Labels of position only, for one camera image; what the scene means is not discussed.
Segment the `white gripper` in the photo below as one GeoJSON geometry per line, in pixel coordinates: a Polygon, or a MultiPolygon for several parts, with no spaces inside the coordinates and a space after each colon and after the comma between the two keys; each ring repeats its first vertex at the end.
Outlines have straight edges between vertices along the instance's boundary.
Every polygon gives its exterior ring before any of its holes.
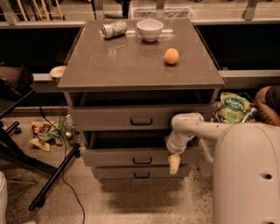
{"type": "Polygon", "coordinates": [[[172,154],[168,157],[170,175],[175,175],[178,172],[180,165],[180,154],[185,151],[187,143],[191,139],[191,135],[182,134],[175,130],[173,130],[166,138],[166,148],[172,154]]]}

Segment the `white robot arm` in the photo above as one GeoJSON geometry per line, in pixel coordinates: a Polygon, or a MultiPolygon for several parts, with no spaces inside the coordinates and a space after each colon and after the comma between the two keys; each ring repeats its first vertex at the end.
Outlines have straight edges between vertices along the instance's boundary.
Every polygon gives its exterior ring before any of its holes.
{"type": "Polygon", "coordinates": [[[280,224],[280,128],[260,122],[206,122],[199,113],[171,120],[166,147],[181,154],[194,137],[215,142],[213,224],[280,224]]]}

